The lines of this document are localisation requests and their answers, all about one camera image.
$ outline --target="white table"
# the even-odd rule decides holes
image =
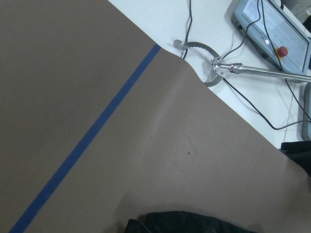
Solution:
[[[186,22],[189,19],[188,0],[110,0],[110,2],[163,49],[177,56],[181,55],[181,52],[173,46],[173,41],[185,39]],[[207,44],[220,55],[224,55],[240,44],[242,36],[231,22],[231,15],[238,2],[239,0],[192,1],[193,22],[188,41]],[[284,10],[301,29],[308,32],[289,10]],[[202,49],[194,48],[188,51],[186,61],[203,82],[212,73],[211,58],[211,55]],[[227,63],[243,63],[251,67],[275,69],[273,65],[259,56],[248,40],[238,51],[230,54],[226,61]],[[297,103],[283,80],[236,74],[230,74],[227,79],[249,98],[275,127],[282,127],[302,119],[302,111],[298,109]],[[290,83],[290,85],[296,96],[303,99],[305,83]],[[210,90],[276,148],[280,148],[281,143],[285,141],[302,140],[301,124],[279,131],[273,130],[245,100],[224,82],[220,82]]]

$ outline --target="blue stripe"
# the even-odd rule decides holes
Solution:
[[[160,46],[155,44],[154,47],[150,50],[144,60],[140,63],[131,77],[126,81],[121,90],[116,94],[113,100],[109,103],[106,109],[102,112],[102,114],[98,117],[92,127],[88,130],[85,136],[81,139],[81,141],[77,144],[77,146],[73,149],[67,159],[62,163],[59,169],[55,172],[52,178],[48,181],[48,183],[44,186],[44,188],[40,191],[38,196],[34,199],[34,201],[30,204],[30,206],[26,209],[24,214],[20,217],[20,219],[16,222],[13,228],[10,230],[11,233],[19,233],[24,232],[25,229],[29,226],[31,221],[37,215],[38,211],[42,208],[42,206],[46,203],[52,193],[56,190],[61,181],[68,174],[73,165],[78,161],[82,153],[86,150],[92,140],[95,138],[99,130],[104,126],[104,124],[108,121],[110,116],[116,110],[118,105],[127,95],[127,93],[131,90],[133,85],[136,83],[138,78],[144,72],[146,67],[151,63],[153,58],[160,50]]]

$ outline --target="red button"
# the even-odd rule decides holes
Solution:
[[[282,47],[280,47],[280,48],[278,48],[278,49],[276,50],[276,53],[277,53],[280,57],[285,57],[285,56],[288,54],[288,51],[287,51],[287,49],[286,49],[284,46],[282,46]]]

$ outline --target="display screen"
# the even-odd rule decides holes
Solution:
[[[287,59],[290,59],[295,66],[303,70],[304,62],[308,50],[308,41],[299,33],[298,30],[285,18],[282,14],[274,8],[267,1],[263,1],[263,9],[265,16],[266,28],[270,39],[275,48],[282,46],[286,47],[288,51]],[[259,11],[261,15],[260,21],[255,25],[266,36],[263,25],[261,2],[259,1]],[[249,19],[253,22],[259,18],[257,10],[257,0],[249,0],[243,11]]]

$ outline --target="blue tape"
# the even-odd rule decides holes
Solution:
[[[108,104],[106,109],[102,112],[102,114],[98,117],[92,127],[88,130],[88,132],[84,135],[81,141],[77,144],[77,146],[73,149],[67,159],[62,163],[59,169],[55,172],[52,178],[48,181],[48,183],[44,186],[44,188],[40,191],[40,193],[36,196],[34,201],[29,205],[23,215],[19,218],[13,228],[10,230],[10,233],[20,233],[24,232],[26,228],[29,226],[31,221],[37,215],[38,211],[42,208],[42,206],[47,202],[49,197],[56,190],[61,181],[66,177],[70,169],[74,166],[74,164],[81,157],[82,153],[86,150],[92,140],[95,138],[99,130],[104,126],[104,124],[108,121],[110,116],[116,110],[118,105],[122,102],[127,93],[131,90],[133,85],[136,83],[138,78],[144,72],[146,67],[151,63],[156,54],[159,52],[161,47],[157,44],[153,46],[153,48],[149,51],[144,60],[140,63],[131,77],[126,81],[121,90],[116,94],[113,100]]]

